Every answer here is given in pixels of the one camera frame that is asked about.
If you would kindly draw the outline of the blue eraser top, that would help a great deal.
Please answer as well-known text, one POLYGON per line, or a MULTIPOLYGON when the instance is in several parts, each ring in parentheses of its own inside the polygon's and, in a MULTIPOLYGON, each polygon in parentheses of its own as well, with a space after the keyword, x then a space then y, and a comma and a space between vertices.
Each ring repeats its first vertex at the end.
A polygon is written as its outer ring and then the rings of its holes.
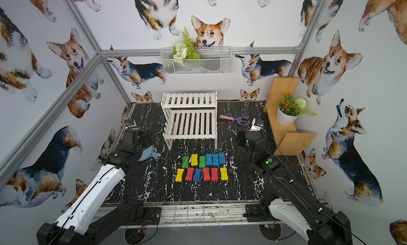
POLYGON ((226 157, 225 157, 225 153, 224 152, 220 152, 218 154, 218 158, 219 158, 219 164, 220 165, 225 165, 226 164, 226 157))
POLYGON ((214 154, 212 155, 212 166, 219 166, 219 155, 218 154, 214 154))
POLYGON ((213 165, 213 155, 207 154, 206 155, 206 166, 212 166, 212 165, 213 165))

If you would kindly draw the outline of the blue eraser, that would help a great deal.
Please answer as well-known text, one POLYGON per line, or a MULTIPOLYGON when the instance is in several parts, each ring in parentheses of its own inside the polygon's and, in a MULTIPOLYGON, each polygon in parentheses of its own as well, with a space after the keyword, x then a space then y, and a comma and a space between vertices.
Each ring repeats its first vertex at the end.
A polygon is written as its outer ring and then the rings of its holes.
POLYGON ((199 169, 199 168, 195 169, 193 181, 196 183, 199 183, 200 179, 201 179, 201 174, 202 174, 202 169, 199 169))
POLYGON ((206 155, 206 166, 212 166, 212 165, 213 165, 213 155, 207 154, 206 155))
POLYGON ((212 155, 212 166, 219 166, 219 155, 218 154, 214 154, 212 155))
POLYGON ((218 154, 218 158, 219 158, 219 164, 220 165, 225 165, 226 164, 226 157, 225 157, 225 153, 224 152, 220 152, 218 154))

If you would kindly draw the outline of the yellow eraser bottom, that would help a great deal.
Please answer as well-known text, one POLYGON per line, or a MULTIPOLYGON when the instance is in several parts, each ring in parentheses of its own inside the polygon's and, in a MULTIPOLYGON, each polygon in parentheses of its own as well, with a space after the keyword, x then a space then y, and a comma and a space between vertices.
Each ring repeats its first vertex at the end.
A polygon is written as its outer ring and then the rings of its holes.
POLYGON ((179 168, 179 169, 177 169, 177 174, 176 174, 175 182, 179 182, 179 183, 182 182, 184 171, 185 171, 184 168, 179 168))
POLYGON ((221 178, 221 180, 229 180, 229 176, 228 176, 228 173, 227 173, 227 168, 222 167, 219 170, 220 170, 220 178, 221 178))

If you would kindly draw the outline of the yellow eraser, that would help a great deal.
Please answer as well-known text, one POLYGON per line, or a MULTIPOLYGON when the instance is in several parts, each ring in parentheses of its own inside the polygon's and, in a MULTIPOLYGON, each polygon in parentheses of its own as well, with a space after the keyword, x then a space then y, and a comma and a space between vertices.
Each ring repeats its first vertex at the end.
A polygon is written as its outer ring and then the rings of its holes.
POLYGON ((191 155, 191 166, 198 166, 198 155, 192 154, 191 155))
POLYGON ((221 180, 229 180, 229 176, 228 176, 228 173, 227 173, 227 168, 222 167, 219 170, 220 170, 220 178, 221 178, 221 180))
POLYGON ((185 171, 184 168, 179 168, 179 169, 177 169, 177 174, 176 174, 175 182, 179 182, 179 183, 182 182, 184 171, 185 171))

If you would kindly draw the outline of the red eraser bottom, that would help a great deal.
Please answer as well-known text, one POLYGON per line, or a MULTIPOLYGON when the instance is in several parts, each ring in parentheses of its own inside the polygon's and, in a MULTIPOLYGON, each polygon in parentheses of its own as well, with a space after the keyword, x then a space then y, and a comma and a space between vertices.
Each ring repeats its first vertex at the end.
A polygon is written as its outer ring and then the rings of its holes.
POLYGON ((212 168, 211 169, 211 181, 218 181, 219 177, 218 177, 218 168, 212 168))
POLYGON ((185 176, 186 181, 192 181, 194 176, 195 169, 192 167, 187 168, 187 174, 185 176))
POLYGON ((210 181, 211 180, 210 169, 208 167, 203 168, 202 173, 203 173, 203 180, 204 181, 210 181))

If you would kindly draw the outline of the green eraser top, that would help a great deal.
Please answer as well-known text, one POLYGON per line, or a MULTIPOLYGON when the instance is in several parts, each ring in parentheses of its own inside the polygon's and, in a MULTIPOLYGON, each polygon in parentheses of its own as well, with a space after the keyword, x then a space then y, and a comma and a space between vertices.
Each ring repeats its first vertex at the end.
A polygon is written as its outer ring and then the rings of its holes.
POLYGON ((181 166, 181 167, 182 167, 183 169, 189 167, 189 159, 190 159, 189 156, 184 156, 184 157, 182 157, 182 166, 181 166))
POLYGON ((199 157, 199 168, 201 168, 201 169, 206 168, 206 157, 205 156, 199 157))

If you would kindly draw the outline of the white wooden shelf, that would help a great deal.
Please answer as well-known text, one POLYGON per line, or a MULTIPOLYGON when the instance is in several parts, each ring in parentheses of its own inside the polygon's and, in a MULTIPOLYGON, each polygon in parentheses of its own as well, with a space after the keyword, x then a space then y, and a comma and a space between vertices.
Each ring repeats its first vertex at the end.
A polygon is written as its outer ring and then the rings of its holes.
POLYGON ((169 149, 175 140, 213 139, 217 149, 217 92, 164 93, 161 107, 166 118, 163 138, 169 149))

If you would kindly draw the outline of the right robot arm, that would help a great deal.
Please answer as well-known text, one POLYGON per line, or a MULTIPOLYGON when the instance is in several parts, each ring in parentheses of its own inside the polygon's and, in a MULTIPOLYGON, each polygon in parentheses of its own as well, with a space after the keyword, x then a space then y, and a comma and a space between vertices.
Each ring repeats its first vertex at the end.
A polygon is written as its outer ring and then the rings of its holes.
POLYGON ((286 165, 266 150, 259 131, 240 131, 235 141, 245 148, 258 175, 277 190, 265 201, 272 217, 287 224, 309 245, 352 244, 348 217, 333 212, 289 174, 286 165))

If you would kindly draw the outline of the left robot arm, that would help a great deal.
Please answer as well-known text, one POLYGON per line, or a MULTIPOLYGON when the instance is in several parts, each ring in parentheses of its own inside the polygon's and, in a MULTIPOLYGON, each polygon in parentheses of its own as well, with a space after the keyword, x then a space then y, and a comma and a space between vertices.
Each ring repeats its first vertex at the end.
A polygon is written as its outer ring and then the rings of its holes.
POLYGON ((53 224, 40 227, 38 244, 98 245, 121 226, 144 223, 148 218, 143 203, 137 199, 126 199, 97 221, 93 218, 114 187, 154 143, 150 130, 135 125, 126 127, 119 144, 104 159, 98 174, 76 202, 53 224))

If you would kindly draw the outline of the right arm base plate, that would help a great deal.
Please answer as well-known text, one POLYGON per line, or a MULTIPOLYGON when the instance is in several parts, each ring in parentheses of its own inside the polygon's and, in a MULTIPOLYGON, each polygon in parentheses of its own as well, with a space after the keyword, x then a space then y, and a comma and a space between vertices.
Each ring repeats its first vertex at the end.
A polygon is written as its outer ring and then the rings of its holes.
POLYGON ((265 222, 274 221, 275 218, 271 215, 268 207, 263 204, 247 204, 243 217, 247 218, 248 222, 265 222))

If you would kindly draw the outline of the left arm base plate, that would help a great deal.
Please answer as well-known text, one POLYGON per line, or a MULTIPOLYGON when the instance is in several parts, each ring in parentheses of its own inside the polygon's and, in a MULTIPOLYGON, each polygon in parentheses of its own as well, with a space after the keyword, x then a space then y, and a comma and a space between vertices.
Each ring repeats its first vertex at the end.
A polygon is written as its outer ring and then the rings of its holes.
POLYGON ((162 214, 162 208, 146 207, 136 210, 136 215, 131 221, 132 224, 138 225, 158 225, 162 214))

